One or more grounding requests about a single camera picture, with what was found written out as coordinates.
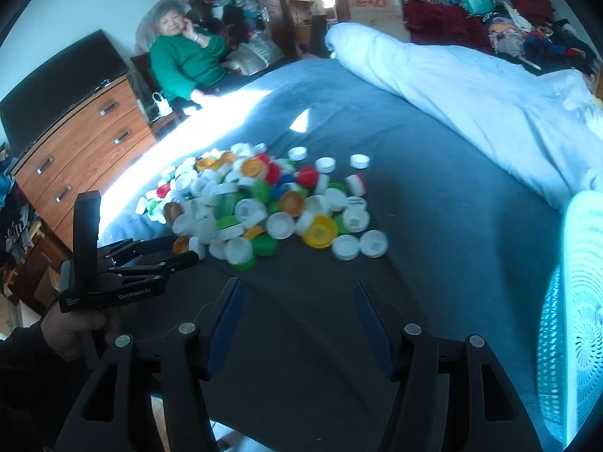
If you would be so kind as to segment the operator left hand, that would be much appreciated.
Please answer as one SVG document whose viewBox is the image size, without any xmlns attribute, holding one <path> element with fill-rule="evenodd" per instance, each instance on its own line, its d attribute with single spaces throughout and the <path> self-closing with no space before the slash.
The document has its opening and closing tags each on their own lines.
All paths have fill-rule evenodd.
<svg viewBox="0 0 603 452">
<path fill-rule="evenodd" d="M 71 361 L 83 355 L 80 335 L 100 330 L 107 345 L 122 334 L 122 314 L 119 308 L 105 311 L 64 313 L 55 302 L 44 315 L 40 325 L 47 345 L 63 360 Z"/>
</svg>

